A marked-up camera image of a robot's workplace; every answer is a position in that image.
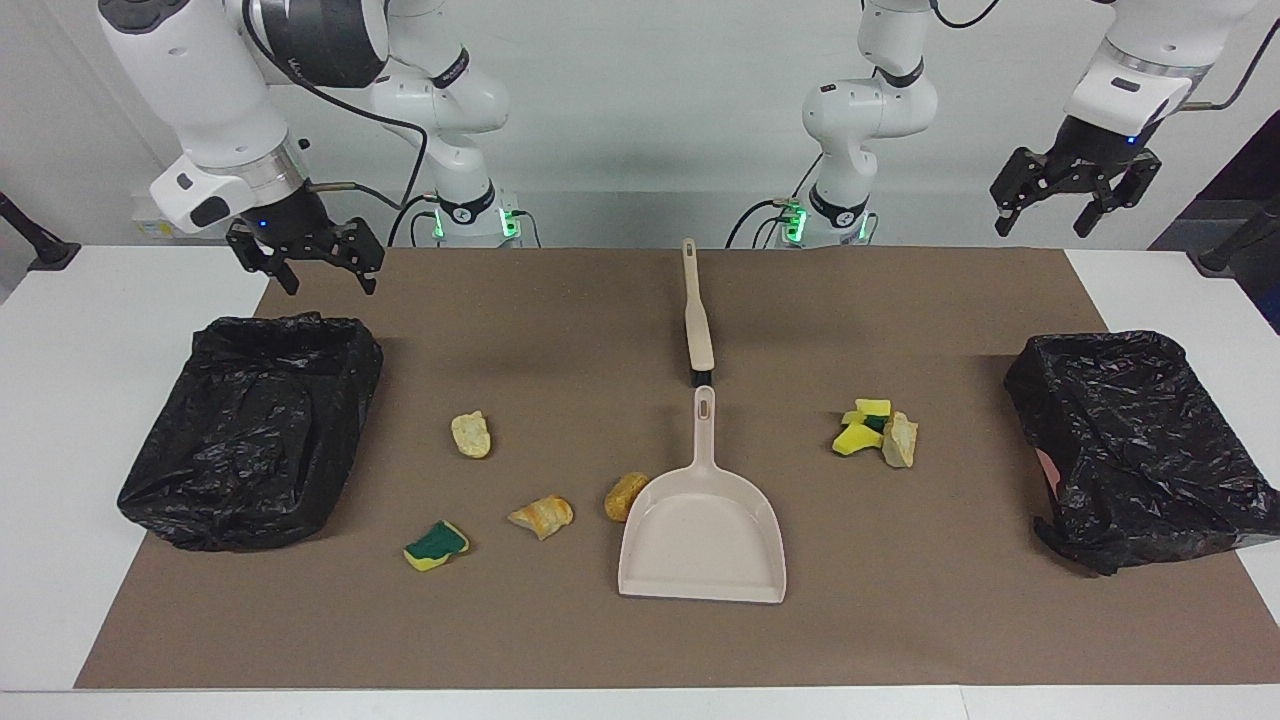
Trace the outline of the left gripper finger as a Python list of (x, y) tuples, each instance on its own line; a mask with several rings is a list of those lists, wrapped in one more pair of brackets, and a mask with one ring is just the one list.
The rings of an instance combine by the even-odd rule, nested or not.
[(1162, 167), (1155, 152), (1138, 152), (1124, 167), (1092, 167), (1082, 170), (1085, 191), (1092, 200), (1075, 219), (1075, 233), (1085, 238), (1098, 222), (1111, 211), (1134, 208), (1143, 197)]
[(998, 218), (995, 231), (1009, 237), (1020, 214), (1050, 196), (1044, 154), (1015, 149), (989, 187)]

